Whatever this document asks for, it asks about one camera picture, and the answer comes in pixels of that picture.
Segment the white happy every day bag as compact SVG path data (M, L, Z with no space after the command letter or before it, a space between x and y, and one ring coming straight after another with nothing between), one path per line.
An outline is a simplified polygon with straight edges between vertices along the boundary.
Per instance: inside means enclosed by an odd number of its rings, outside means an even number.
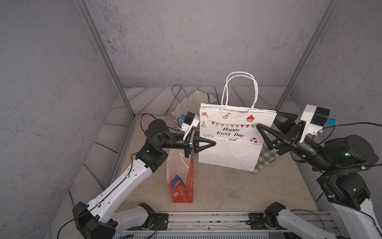
M264 139L256 129L259 124L271 127L274 110L228 105L225 86L220 105L200 105L200 136L215 141L198 153L199 162L252 172L259 159Z

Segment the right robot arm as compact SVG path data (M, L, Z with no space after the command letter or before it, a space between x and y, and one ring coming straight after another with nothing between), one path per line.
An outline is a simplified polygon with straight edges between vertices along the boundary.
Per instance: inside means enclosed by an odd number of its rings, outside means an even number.
M274 121L276 129L256 126L268 149L279 155L291 153L299 162L320 172L317 179L327 200L340 215L352 239L379 239L382 229L376 219L370 191L360 172L379 165L379 157L361 136L350 135L316 142L314 136L329 126L329 109L308 105L295 123L296 114L278 112L285 121Z

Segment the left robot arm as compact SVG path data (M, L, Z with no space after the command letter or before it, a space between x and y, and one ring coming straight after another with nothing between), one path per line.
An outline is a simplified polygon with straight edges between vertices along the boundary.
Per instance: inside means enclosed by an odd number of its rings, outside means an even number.
M157 230L156 213L148 204L141 203L123 212L117 212L118 207L165 162L167 149L182 149L188 157L216 145L215 141L201 137L195 126L185 133L172 133L162 119L153 120L144 134L145 144L131 165L90 202L79 202L73 208L75 226L83 238L111 239L132 228Z

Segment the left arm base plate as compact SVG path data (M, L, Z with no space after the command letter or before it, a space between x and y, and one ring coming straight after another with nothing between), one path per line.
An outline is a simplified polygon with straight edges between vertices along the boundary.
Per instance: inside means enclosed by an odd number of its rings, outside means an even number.
M150 216L148 222L149 230L166 231L168 229L169 214L168 213L156 213Z

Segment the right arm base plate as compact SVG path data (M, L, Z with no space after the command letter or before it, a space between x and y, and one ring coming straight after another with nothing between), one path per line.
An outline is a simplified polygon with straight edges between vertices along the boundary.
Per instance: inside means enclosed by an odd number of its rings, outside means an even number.
M249 213L249 219L246 221L246 224L250 226L252 230L265 230L266 219L264 213Z

